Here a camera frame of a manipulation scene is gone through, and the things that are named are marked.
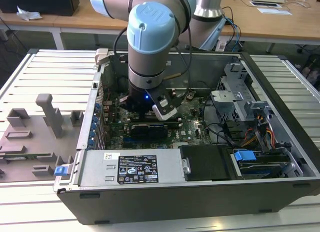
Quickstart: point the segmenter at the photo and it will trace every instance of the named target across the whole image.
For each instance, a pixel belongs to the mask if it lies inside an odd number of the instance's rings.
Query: blue latch
[[[92,124],[91,124],[91,129],[93,129],[93,130],[94,130],[95,128],[97,128],[97,124],[92,123]]]
[[[93,139],[89,139],[89,140],[88,140],[88,144],[89,144],[90,146],[93,146],[93,145],[95,144],[95,141],[94,141]]]
[[[68,175],[68,167],[67,166],[57,166],[54,170],[55,176],[67,176]]]
[[[236,161],[256,161],[257,160],[255,153],[253,151],[239,150],[235,152],[234,157]]]
[[[94,131],[90,131],[90,132],[89,132],[89,136],[95,137],[95,135],[96,135],[96,133],[95,133]]]

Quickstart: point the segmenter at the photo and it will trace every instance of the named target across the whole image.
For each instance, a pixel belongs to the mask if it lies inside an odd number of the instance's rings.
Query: barcode sticker
[[[103,159],[104,160],[117,160],[120,156],[120,153],[114,152],[114,153],[110,153],[110,152],[105,152]]]

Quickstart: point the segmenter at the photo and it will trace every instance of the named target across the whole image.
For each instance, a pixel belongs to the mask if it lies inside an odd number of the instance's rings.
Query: table leg
[[[3,30],[3,29],[0,29],[0,38],[1,38],[3,41],[8,41],[8,37],[7,37],[6,31]]]
[[[269,43],[268,47],[266,48],[266,52],[270,53],[273,49],[273,47],[275,46],[275,43]]]
[[[98,34],[93,34],[93,36],[95,38],[95,41],[94,41],[95,45],[96,46],[100,46],[99,35]]]
[[[54,30],[51,32],[52,36],[54,37],[54,42],[57,50],[64,50],[65,49],[65,44],[63,39],[61,38],[61,32],[58,30]]]

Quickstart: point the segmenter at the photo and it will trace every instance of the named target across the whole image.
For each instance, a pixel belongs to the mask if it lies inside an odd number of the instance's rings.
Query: light blue joint cover
[[[188,0],[188,2],[190,5],[190,9],[191,9],[191,15],[193,15],[196,10],[197,1],[196,0]]]
[[[226,19],[223,17],[221,21],[215,26],[210,36],[205,40],[205,42],[199,47],[201,50],[211,51],[215,46],[220,33],[226,23]]]
[[[110,16],[107,12],[104,0],[90,0],[94,10],[104,16]]]
[[[149,1],[131,10],[126,36],[135,51],[150,55],[163,51],[172,43],[175,29],[172,11],[159,2]]]

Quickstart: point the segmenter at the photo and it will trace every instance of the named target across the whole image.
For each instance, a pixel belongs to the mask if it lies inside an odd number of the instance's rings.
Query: robotic arm
[[[90,1],[95,11],[128,21],[129,94],[120,103],[141,115],[152,109],[161,121],[175,115],[181,100],[162,85],[168,53],[178,40],[189,43],[190,30],[196,36],[193,46],[213,47],[225,22],[221,0]]]

